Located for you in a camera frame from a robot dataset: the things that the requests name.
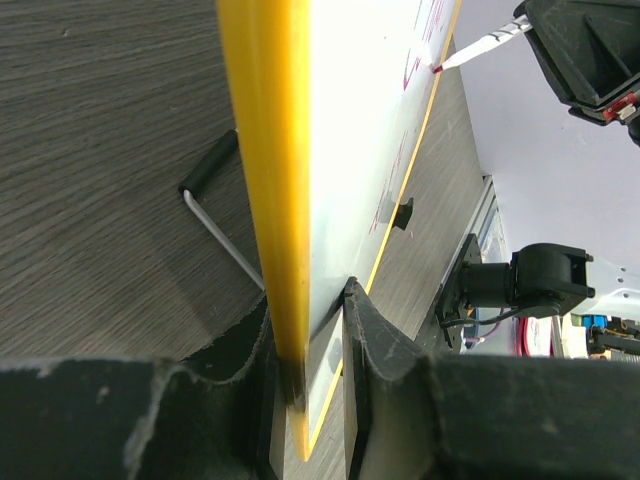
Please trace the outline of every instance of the red handwriting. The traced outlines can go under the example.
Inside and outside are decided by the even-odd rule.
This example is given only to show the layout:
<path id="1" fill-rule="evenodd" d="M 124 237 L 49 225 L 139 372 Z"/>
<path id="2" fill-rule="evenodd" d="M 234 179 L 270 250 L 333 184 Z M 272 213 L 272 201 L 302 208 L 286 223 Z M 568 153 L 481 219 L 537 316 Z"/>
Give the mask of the red handwriting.
<path id="1" fill-rule="evenodd" d="M 384 187 L 382 189 L 382 194 L 380 195 L 380 200 L 378 200 L 378 208 L 376 209 L 376 215 L 373 217 L 373 222 L 369 227 L 369 233 L 375 232 L 380 224 L 380 217 L 382 216 L 382 211 L 384 210 L 385 201 L 389 196 L 389 192 L 391 191 L 391 187 L 393 186 L 393 182 L 396 179 L 396 175 L 400 168 L 400 163 L 402 162 L 402 154 L 404 153 L 404 146 L 407 142 L 407 131 L 405 130 L 402 135 L 402 141 L 400 142 L 400 147 L 398 147 L 398 153 L 396 154 L 396 158 L 393 162 L 393 167 L 391 168 L 391 175 L 384 181 Z"/>
<path id="2" fill-rule="evenodd" d="M 413 31 L 416 32 L 418 27 L 418 21 L 421 18 L 420 12 L 422 11 L 423 3 L 425 0 L 420 0 L 420 5 L 418 6 L 418 14 L 416 15 L 416 20 L 413 25 Z M 424 29 L 422 30 L 422 36 L 420 37 L 422 40 L 423 46 L 431 40 L 433 36 L 433 32 L 435 31 L 440 19 L 442 17 L 442 10 L 444 8 L 445 0 L 431 0 L 431 7 L 429 9 L 429 14 L 427 15 L 427 22 L 425 23 Z M 418 70 L 420 67 L 420 63 L 422 62 L 422 51 L 418 51 L 415 53 L 413 48 L 409 48 L 407 52 L 407 61 L 404 66 L 404 78 L 402 81 L 403 89 L 406 90 L 409 87 L 409 83 L 411 82 L 411 77 L 413 77 L 414 72 Z"/>

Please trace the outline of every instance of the blue component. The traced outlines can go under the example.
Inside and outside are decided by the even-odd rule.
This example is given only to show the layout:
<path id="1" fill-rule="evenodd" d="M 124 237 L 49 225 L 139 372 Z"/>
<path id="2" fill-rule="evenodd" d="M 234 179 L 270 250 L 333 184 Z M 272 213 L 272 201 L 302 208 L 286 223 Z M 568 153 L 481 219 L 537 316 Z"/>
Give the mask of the blue component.
<path id="1" fill-rule="evenodd" d="M 607 317 L 604 315 L 585 315 L 582 317 L 582 325 L 587 328 L 607 328 Z"/>

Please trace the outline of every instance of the white wall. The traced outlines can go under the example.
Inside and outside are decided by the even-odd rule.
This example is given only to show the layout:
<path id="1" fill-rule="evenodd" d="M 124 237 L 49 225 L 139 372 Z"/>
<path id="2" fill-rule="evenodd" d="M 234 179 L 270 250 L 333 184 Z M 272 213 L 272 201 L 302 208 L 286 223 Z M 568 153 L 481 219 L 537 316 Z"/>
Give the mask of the white wall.
<path id="1" fill-rule="evenodd" d="M 508 22 L 519 3 L 464 0 L 458 49 Z M 569 116 L 525 38 L 467 63 L 462 76 L 509 249 L 561 243 L 640 272 L 640 149 L 626 128 Z"/>

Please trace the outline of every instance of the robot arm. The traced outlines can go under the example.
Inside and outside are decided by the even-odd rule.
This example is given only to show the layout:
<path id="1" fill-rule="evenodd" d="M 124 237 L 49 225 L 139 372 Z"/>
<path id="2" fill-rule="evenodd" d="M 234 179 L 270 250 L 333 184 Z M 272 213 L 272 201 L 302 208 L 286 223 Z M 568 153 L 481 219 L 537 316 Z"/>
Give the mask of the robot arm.
<path id="1" fill-rule="evenodd" d="M 615 121 L 640 146 L 640 1 L 527 0 L 515 11 L 569 113 L 597 125 Z"/>
<path id="2" fill-rule="evenodd" d="M 482 322 L 465 318 L 477 307 L 508 311 Z M 433 316 L 449 346 L 457 349 L 454 339 L 461 335 L 455 329 L 463 325 L 569 312 L 640 320 L 640 276 L 584 250 L 548 243 L 515 252 L 510 263 L 483 264 L 477 238 L 469 235 L 435 300 Z"/>

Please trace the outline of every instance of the black bracket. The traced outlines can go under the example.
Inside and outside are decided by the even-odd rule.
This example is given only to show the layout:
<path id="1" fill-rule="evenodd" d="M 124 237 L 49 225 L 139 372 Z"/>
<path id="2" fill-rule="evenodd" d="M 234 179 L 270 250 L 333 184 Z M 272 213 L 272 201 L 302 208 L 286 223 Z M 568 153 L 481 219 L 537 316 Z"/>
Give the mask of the black bracket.
<path id="1" fill-rule="evenodd" d="M 439 323 L 442 324 L 450 320 L 468 316 L 467 301 L 464 292 L 460 289 L 460 277 L 462 269 L 465 266 L 481 263 L 482 256 L 480 254 L 480 246 L 478 245 L 478 237 L 476 237 L 475 234 L 470 234 L 462 244 L 460 253 L 453 262 L 453 267 L 442 286 L 442 290 L 436 299 L 434 299 L 432 312 Z M 433 317 L 427 318 L 427 320 L 433 321 Z M 445 340 L 449 344 L 449 347 L 455 351 L 459 351 L 462 344 L 462 328 L 460 325 L 458 327 L 443 329 Z"/>
<path id="2" fill-rule="evenodd" d="M 266 298 L 182 362 L 0 359 L 0 478 L 282 478 Z"/>
<path id="3" fill-rule="evenodd" d="M 393 226 L 398 227 L 400 230 L 406 230 L 412 215 L 413 197 L 411 197 L 407 203 L 398 205 L 398 211 L 393 219 Z"/>

